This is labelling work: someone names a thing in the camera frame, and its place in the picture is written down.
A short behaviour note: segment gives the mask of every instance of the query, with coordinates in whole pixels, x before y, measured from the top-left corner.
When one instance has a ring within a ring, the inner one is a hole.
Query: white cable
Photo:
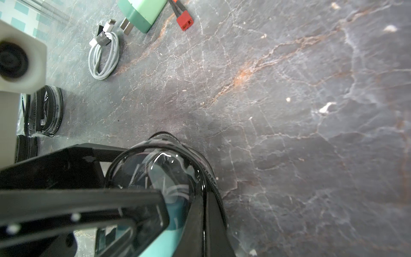
[[[102,56],[102,47],[96,44],[91,47],[90,53],[88,54],[88,68],[90,73],[95,79],[99,80],[106,79],[113,72],[120,58],[118,36],[113,32],[106,32],[106,36],[111,40],[111,48],[107,62],[101,72],[98,72],[98,68]]]

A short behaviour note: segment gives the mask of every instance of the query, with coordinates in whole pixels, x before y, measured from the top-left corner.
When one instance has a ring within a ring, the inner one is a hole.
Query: marble floor
[[[410,255],[410,1],[182,0],[187,31],[166,5],[128,36],[115,0],[46,2],[66,17],[39,25],[65,104],[41,154],[168,131],[213,166],[238,257]],[[121,56],[98,81],[109,19]]]

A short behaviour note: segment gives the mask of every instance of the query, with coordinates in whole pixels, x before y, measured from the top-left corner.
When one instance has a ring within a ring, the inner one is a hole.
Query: red xt60 connector
[[[169,3],[171,4],[174,13],[177,16],[177,23],[180,25],[180,28],[184,31],[191,27],[194,21],[193,18],[191,18],[190,14],[187,12],[184,5],[179,0],[169,0]]]
[[[193,25],[194,21],[191,18],[190,14],[185,10],[182,14],[177,18],[177,23],[180,25],[180,28],[184,31]]]

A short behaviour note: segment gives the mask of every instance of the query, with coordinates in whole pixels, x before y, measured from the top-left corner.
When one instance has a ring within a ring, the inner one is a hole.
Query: glass surface
[[[128,156],[115,169],[119,188],[161,190],[169,212],[168,230],[184,226],[195,194],[194,168],[174,151],[154,149]]]
[[[77,241],[77,252],[75,257],[93,257],[94,245],[96,244],[97,228],[74,231]]]

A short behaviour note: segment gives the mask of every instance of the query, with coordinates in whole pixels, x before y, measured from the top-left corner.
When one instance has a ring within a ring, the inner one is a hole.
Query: screw hole
[[[74,235],[73,233],[70,233],[66,237],[66,246],[70,248],[73,246],[73,243],[74,243]]]

